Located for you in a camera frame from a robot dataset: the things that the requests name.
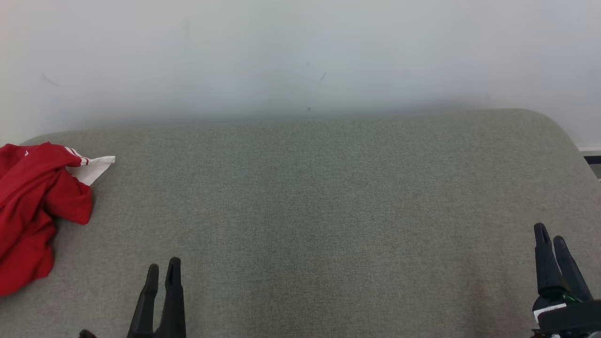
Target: red garment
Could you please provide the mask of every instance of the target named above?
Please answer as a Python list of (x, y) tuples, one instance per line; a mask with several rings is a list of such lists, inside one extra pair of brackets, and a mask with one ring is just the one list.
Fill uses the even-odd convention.
[(0, 148), (0, 297), (50, 273), (50, 216), (87, 224), (90, 187), (65, 169), (89, 159), (51, 143)]

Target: white tag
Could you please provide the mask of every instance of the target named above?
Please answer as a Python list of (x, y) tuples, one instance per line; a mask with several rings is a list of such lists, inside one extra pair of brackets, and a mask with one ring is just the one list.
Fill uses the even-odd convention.
[(532, 313), (534, 314), (534, 320), (536, 321), (536, 324), (538, 324), (538, 316), (543, 313), (543, 312), (547, 312), (547, 311), (551, 311), (551, 310), (555, 310), (555, 309), (561, 309), (562, 307), (566, 307), (567, 305), (565, 304), (557, 304), (557, 305), (553, 305), (553, 306), (547, 306), (543, 309), (540, 310), (536, 310), (533, 311)]

